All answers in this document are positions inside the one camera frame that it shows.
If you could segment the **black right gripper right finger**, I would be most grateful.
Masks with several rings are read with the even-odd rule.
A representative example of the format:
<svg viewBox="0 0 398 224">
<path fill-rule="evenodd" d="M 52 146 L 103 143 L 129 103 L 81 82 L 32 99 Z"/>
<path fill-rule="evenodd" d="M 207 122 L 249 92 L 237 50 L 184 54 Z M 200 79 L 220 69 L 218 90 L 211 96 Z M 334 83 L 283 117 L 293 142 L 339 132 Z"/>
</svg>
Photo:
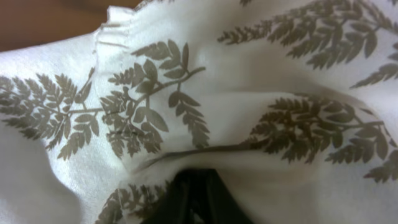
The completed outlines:
<svg viewBox="0 0 398 224">
<path fill-rule="evenodd" d="M 198 171 L 198 207 L 205 224 L 253 224 L 214 169 Z"/>
</svg>

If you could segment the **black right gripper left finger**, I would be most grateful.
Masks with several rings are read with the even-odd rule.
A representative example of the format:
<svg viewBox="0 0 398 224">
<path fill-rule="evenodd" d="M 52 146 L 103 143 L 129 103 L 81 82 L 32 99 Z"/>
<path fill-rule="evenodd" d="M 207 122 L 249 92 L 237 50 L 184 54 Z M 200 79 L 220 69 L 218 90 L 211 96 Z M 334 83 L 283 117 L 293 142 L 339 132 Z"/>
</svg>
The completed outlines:
<svg viewBox="0 0 398 224">
<path fill-rule="evenodd" d="M 183 170 L 171 183 L 154 212 L 142 224 L 194 224 L 198 171 Z"/>
</svg>

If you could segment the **white fern print garment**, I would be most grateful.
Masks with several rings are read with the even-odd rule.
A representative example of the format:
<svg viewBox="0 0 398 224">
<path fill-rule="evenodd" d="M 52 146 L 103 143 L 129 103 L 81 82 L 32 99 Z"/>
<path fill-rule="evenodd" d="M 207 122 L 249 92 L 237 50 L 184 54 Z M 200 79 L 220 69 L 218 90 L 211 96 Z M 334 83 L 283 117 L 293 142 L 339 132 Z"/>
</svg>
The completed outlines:
<svg viewBox="0 0 398 224">
<path fill-rule="evenodd" d="M 190 169 L 253 223 L 396 223 L 397 3 L 144 1 L 1 54 L 2 223 L 142 223 Z"/>
</svg>

